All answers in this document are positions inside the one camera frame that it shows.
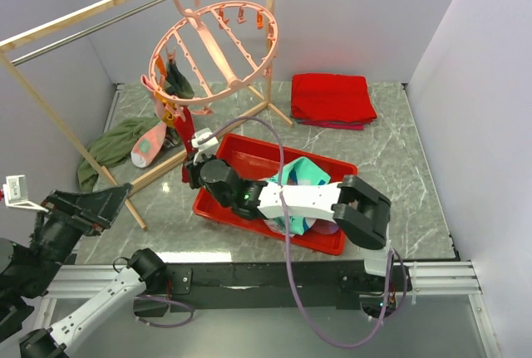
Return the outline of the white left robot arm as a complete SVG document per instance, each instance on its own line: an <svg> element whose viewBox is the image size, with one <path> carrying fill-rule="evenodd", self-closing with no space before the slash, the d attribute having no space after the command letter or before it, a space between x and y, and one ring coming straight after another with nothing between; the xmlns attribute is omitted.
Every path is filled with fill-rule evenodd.
<svg viewBox="0 0 532 358"><path fill-rule="evenodd" d="M17 345L18 356L69 357L124 304L164 287L167 266L149 248L136 251L118 271L66 264L82 237L111 227L131 189L131 184L122 184L90 193L55 190L35 204L21 179L7 179L2 188L6 206L37 215L27 246L1 241L1 341ZM60 321L43 323L17 339L34 311L28 302L37 297L84 302Z"/></svg>

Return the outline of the red sock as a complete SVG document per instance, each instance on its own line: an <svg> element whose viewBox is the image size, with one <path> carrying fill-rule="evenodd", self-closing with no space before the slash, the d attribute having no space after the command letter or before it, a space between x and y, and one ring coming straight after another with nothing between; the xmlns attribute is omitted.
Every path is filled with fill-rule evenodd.
<svg viewBox="0 0 532 358"><path fill-rule="evenodd" d="M192 119L192 115L187 106L181 107L183 116L177 115L173 120L174 128L180 137L187 156L182 166L182 182L185 184L190 183L190 161L194 158L196 149L192 146L192 139L195 133L195 126Z"/></svg>

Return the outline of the pink round clip hanger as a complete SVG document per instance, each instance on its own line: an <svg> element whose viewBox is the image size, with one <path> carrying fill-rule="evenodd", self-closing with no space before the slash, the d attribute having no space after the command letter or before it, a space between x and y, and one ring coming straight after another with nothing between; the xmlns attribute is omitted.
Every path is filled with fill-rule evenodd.
<svg viewBox="0 0 532 358"><path fill-rule="evenodd" d="M194 0L195 8L185 8L180 0L172 0L182 18L172 26L160 39L151 54L148 73L141 77L141 83L150 92L157 107L156 113L168 123L176 118L185 118L185 108L199 106L200 110L194 110L194 115L210 115L210 108L214 101L219 101L235 92L251 87L251 84L260 76L271 74L273 59L278 50L278 22L273 12L255 2L250 1L225 1L200 6L200 0ZM236 9L238 11L237 23L245 22L246 12L256 14L257 28L267 33L267 51L260 61L255 61L252 54L244 47L241 40L234 34L229 26L229 20L224 17L224 11ZM235 45L243 59L248 62L250 71L247 75L238 76L229 60L224 54L215 36L210 31L205 17L212 16L218 23L219 29L226 33L229 40ZM183 27L191 27L199 37L210 59L213 61L221 76L226 81L226 87L214 92L210 89L204 78L200 66L196 63L190 49L186 46L184 38L180 35ZM185 92L178 92L170 81L174 78L170 69L176 65L176 52L181 51L185 60L203 89L201 96L190 96Z"/></svg>

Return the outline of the teal patterned sock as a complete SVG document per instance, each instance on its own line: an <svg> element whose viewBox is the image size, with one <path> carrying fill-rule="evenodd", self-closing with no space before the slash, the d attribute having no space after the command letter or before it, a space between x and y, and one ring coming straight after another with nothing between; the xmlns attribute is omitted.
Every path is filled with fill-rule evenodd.
<svg viewBox="0 0 532 358"><path fill-rule="evenodd" d="M280 177L279 173L266 178L267 181L277 183L281 179L282 185L311 185L319 186L328 184L331 180L329 174L307 157L299 157L286 163Z"/></svg>
<svg viewBox="0 0 532 358"><path fill-rule="evenodd" d="M289 216L289 234L290 236L295 235L304 235L316 222L315 218L307 218L307 217L294 217ZM277 218L270 218L265 219L264 223L269 228L270 231L274 233L281 233L285 234L285 218L277 217Z"/></svg>

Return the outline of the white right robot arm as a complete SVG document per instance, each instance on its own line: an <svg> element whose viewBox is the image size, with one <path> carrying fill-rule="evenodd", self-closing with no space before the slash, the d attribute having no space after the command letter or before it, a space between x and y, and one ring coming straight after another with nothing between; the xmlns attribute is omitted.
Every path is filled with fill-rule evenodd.
<svg viewBox="0 0 532 358"><path fill-rule="evenodd" d="M364 251L366 284L382 291L394 280L388 238L391 201L356 175L324 185L281 185L277 180L243 179L225 160L202 156L185 163L190 187L203 188L245 220L292 217L335 223Z"/></svg>

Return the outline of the purple maroon sock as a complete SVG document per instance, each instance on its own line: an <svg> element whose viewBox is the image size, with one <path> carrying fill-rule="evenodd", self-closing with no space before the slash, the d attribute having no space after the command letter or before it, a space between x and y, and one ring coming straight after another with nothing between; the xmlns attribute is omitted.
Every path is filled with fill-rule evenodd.
<svg viewBox="0 0 532 358"><path fill-rule="evenodd" d="M339 227L336 223L324 221L321 219L317 219L310 228L310 231L321 235L332 235L335 234L338 230Z"/></svg>

